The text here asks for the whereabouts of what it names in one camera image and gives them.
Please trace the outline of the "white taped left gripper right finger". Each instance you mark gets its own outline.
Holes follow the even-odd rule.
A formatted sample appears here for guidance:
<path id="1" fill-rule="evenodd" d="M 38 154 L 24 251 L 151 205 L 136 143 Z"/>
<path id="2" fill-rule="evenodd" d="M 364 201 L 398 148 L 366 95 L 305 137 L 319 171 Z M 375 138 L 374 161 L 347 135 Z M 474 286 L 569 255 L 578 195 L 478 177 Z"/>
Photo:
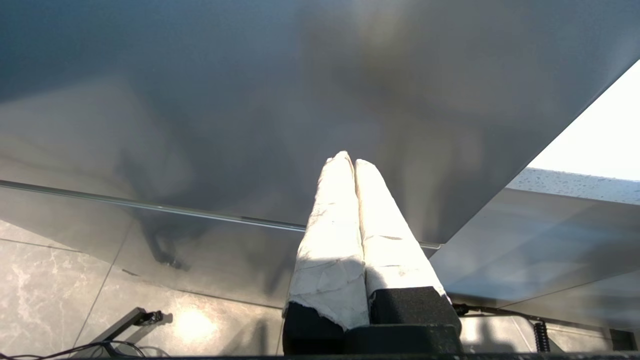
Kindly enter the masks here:
<path id="1" fill-rule="evenodd" d="M 462 324 L 418 240 L 371 162 L 355 164 L 369 319 L 373 325 Z"/>

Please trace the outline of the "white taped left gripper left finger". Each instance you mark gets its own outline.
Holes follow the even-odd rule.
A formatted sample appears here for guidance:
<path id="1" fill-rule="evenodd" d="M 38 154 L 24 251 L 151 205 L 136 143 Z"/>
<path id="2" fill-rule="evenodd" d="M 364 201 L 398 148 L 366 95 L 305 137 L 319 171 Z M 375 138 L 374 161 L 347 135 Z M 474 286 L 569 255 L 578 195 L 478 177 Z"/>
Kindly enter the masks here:
<path id="1" fill-rule="evenodd" d="M 355 170 L 346 151 L 321 169 L 282 317 L 286 356 L 341 354 L 346 333 L 370 323 Z"/>

